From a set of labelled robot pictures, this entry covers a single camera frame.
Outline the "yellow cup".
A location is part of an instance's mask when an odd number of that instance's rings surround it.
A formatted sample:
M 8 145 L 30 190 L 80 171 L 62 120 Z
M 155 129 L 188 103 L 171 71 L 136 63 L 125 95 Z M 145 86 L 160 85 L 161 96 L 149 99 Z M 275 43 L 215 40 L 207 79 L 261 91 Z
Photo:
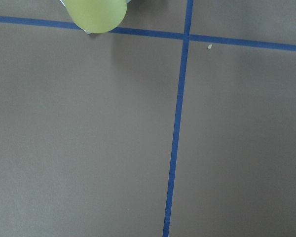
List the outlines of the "yellow cup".
M 95 34 L 115 29 L 124 19 L 127 0 L 63 0 L 72 21 Z

